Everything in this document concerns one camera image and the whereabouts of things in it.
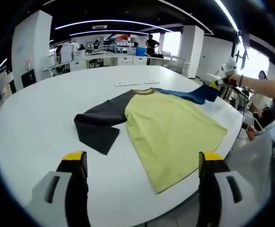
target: white pillar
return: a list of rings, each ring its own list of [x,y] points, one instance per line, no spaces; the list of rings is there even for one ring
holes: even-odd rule
[[[269,62],[269,69],[267,74],[268,79],[275,79],[275,65],[272,62]]]
[[[36,81],[50,77],[44,72],[49,56],[49,40],[52,26],[52,16],[38,11],[22,21],[14,31],[11,51],[11,63],[16,90],[23,89],[21,76],[34,69]]]
[[[180,58],[191,65],[188,77],[195,78],[204,41],[204,31],[197,26],[184,26],[180,42]]]
[[[163,51],[165,33],[160,33],[160,40],[158,41],[161,45],[158,47],[158,52],[161,53]]]

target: ceiling light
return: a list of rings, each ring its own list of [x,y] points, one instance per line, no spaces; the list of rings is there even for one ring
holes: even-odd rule
[[[232,27],[234,28],[235,31],[239,32],[239,29],[236,25],[236,23],[234,22],[231,14],[229,13],[229,11],[227,10],[226,6],[224,6],[224,4],[221,2],[221,0],[214,0],[218,6],[221,8],[221,10],[223,11],[223,13],[226,15],[226,17],[228,18],[229,22],[231,23]]]
[[[205,29],[207,29],[209,33],[211,33],[212,35],[214,35],[214,33],[211,32],[211,30],[206,25],[204,25],[202,22],[200,22],[198,19],[196,19],[194,16],[192,16],[188,12],[184,11],[183,9],[181,9],[181,8],[179,8],[179,7],[173,5],[173,4],[171,4],[171,3],[169,3],[169,2],[167,2],[165,0],[158,0],[158,1],[164,3],[164,4],[168,5],[168,6],[171,6],[171,7],[175,8],[175,9],[179,10],[180,12],[186,14],[187,16],[191,17],[192,19],[194,19],[195,21],[197,21],[199,24],[201,24]]]
[[[6,61],[7,61],[7,58],[4,59],[4,61],[0,64],[0,68],[1,68],[1,66],[2,66]]]
[[[134,32],[134,31],[125,31],[125,30],[99,30],[99,31],[80,32],[80,33],[71,34],[69,36],[94,33],[94,32],[124,32],[124,33],[137,33],[137,34],[143,34],[143,35],[149,34],[149,33],[145,33],[145,32]]]
[[[146,23],[142,23],[142,22],[137,22],[137,21],[131,21],[131,20],[87,20],[87,21],[81,21],[81,22],[76,22],[76,23],[72,23],[69,25],[63,25],[60,27],[56,27],[55,30],[64,28],[64,27],[68,27],[68,26],[72,26],[72,25],[79,25],[79,24],[84,24],[84,23],[94,23],[94,22],[124,22],[124,23],[133,23],[133,24],[139,24],[139,25],[146,25],[146,26],[150,26],[150,27],[156,27],[162,30],[165,30],[167,32],[173,32],[167,28],[163,28],[163,27],[159,27],[156,25],[151,25],[151,24],[146,24]]]
[[[50,3],[54,2],[54,1],[56,1],[56,0],[50,0],[50,1],[46,2],[46,3],[44,3],[43,6],[46,6],[46,5],[48,5],[48,4],[50,4]]]

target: desk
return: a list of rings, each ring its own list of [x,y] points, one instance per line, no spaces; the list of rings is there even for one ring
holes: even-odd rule
[[[147,59],[150,59],[150,65],[158,65],[158,66],[167,65],[170,61],[170,58],[155,58],[155,57],[147,57],[147,56],[135,56],[135,55],[130,55],[130,54],[115,54],[115,53],[107,53],[107,52],[105,52],[105,53],[95,52],[91,55],[90,54],[85,55],[85,57],[83,59],[72,60],[72,61],[65,62],[65,63],[59,64],[59,65],[50,66],[46,70],[53,70],[56,67],[66,65],[66,64],[72,64],[72,65],[80,64],[80,66],[77,69],[75,69],[75,70],[70,69],[71,71],[84,70],[84,69],[89,68],[89,61],[94,60],[94,59],[104,59],[104,66],[117,66],[117,65],[120,65],[119,59],[120,58],[125,58],[125,57],[145,59],[145,65],[146,65],[146,60]],[[188,77],[189,65],[190,65],[190,63],[188,63],[188,62],[185,62],[185,64],[184,64],[184,69],[183,69],[182,75],[185,76],[185,77]]]
[[[114,85],[137,78],[160,83]],[[77,113],[130,89],[149,87],[189,92],[199,85],[161,66],[115,66],[63,74],[12,95],[0,109],[0,171],[20,204],[29,202],[33,187],[57,168],[65,154],[78,150],[87,152],[87,207],[93,227],[138,225],[170,211],[195,193],[198,171],[155,194],[125,124],[116,126],[120,134],[107,156],[78,139],[73,122]],[[227,128],[216,150],[226,157],[240,131],[242,115],[219,97],[198,108]]]

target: computer monitor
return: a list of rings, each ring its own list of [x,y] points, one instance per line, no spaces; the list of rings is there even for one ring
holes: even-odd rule
[[[167,51],[162,51],[162,56],[170,58],[171,57],[171,53],[167,52]]]

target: bracelet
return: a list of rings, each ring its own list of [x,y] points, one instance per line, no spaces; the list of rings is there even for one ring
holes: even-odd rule
[[[238,85],[239,87],[241,87],[242,78],[243,78],[243,75],[241,76],[240,84]]]

